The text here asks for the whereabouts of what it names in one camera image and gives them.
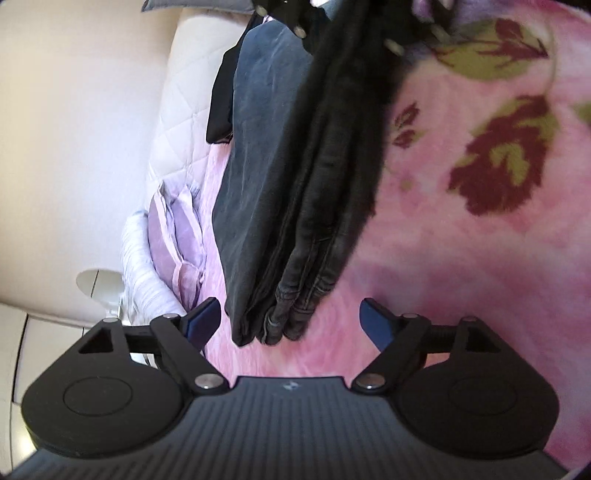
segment black jeans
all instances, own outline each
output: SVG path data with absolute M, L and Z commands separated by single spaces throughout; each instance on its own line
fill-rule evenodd
M 344 0 L 313 62 L 278 22 L 246 36 L 213 211 L 238 345 L 301 338 L 373 209 L 395 63 L 374 7 Z

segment circular pad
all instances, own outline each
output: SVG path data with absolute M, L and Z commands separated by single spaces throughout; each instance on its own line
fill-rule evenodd
M 410 376 L 396 395 L 410 430 L 469 458 L 507 458 L 543 446 L 558 415 L 554 391 L 525 362 L 497 356 L 467 354 Z
M 118 378 L 91 377 L 70 385 L 64 394 L 64 403 L 72 412 L 86 417 L 103 417 L 125 408 L 133 392 Z

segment white quilted fabric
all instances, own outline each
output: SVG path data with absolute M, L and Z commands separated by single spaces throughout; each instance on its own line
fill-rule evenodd
M 209 145 L 205 141 L 212 86 L 222 57 L 244 32 L 248 15 L 185 8 L 168 59 L 160 115 L 152 144 L 145 206 L 160 181 L 184 170 L 201 185 Z

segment lavender pillow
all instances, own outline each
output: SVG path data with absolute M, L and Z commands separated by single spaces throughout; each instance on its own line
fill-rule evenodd
M 148 210 L 148 242 L 154 268 L 187 311 L 197 306 L 206 260 L 195 207 L 189 187 L 178 188 L 164 181 Z

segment pink fleece blanket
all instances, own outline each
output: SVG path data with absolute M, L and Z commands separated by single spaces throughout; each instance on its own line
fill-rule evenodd
M 548 452 L 591 459 L 591 20 L 515 0 L 416 65 L 392 107 L 370 218 L 306 337 L 239 349 L 230 323 L 207 356 L 238 375 L 341 375 L 377 351 L 359 327 L 374 297 L 434 323 L 476 315 L 554 386 Z M 212 149 L 200 205 L 200 299 L 226 300 L 211 214 L 229 147 Z

